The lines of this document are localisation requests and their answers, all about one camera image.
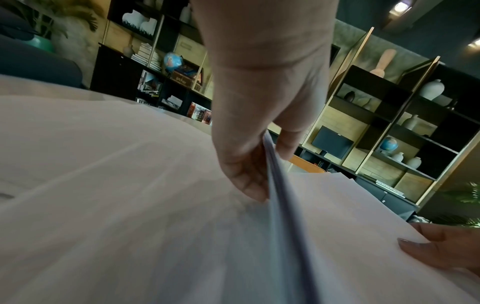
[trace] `finger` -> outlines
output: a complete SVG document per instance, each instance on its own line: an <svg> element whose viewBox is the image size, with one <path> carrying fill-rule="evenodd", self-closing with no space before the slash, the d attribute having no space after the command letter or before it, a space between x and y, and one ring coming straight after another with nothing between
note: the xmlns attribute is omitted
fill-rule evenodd
<svg viewBox="0 0 480 304"><path fill-rule="evenodd" d="M429 241L444 241L465 233L465 228L462 227L428 223L411 223L410 225Z"/></svg>
<svg viewBox="0 0 480 304"><path fill-rule="evenodd" d="M398 239L400 248L415 259L437 268L478 267L479 258L475 252L475 240L461 237L447 241L416 243Z"/></svg>
<svg viewBox="0 0 480 304"><path fill-rule="evenodd" d="M289 160L299 147L300 139L304 131L290 132L281 130L276 141L276 151L281 159Z"/></svg>

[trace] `black screen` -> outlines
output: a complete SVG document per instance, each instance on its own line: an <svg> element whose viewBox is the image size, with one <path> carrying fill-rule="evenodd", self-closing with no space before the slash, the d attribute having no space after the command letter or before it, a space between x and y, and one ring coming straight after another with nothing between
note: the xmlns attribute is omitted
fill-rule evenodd
<svg viewBox="0 0 480 304"><path fill-rule="evenodd" d="M347 137L322 126L311 144L339 159L343 159L354 142Z"/></svg>

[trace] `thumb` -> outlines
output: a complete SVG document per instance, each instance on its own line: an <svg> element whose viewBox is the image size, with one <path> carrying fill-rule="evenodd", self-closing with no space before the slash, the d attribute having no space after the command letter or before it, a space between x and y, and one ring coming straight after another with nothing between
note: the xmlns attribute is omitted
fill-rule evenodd
<svg viewBox="0 0 480 304"><path fill-rule="evenodd" d="M457 240L416 243L399 238L400 249L408 255L436 268L470 267L471 259L464 256L465 248Z"/></svg>
<svg viewBox="0 0 480 304"><path fill-rule="evenodd" d="M299 147L304 131L290 132L282 129L276 141L276 151L280 158L289 160Z"/></svg>

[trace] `white fabric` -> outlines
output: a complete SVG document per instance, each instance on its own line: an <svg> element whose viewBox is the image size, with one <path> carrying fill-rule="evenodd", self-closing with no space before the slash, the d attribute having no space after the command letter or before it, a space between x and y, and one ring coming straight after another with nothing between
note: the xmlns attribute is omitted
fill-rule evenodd
<svg viewBox="0 0 480 304"><path fill-rule="evenodd" d="M209 135L143 105L1 97L0 302L273 303L269 214ZM341 174L290 180L325 303L478 303L404 254L414 229Z"/></svg>

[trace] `ceiling light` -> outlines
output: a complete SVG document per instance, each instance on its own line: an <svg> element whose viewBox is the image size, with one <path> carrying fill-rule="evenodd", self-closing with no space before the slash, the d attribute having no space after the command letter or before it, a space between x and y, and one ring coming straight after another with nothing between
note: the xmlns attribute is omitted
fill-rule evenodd
<svg viewBox="0 0 480 304"><path fill-rule="evenodd" d="M408 4L406 4L405 2L399 2L395 5L395 7L393 9L395 10L395 12L403 13L406 10L408 10L409 7L410 6Z"/></svg>

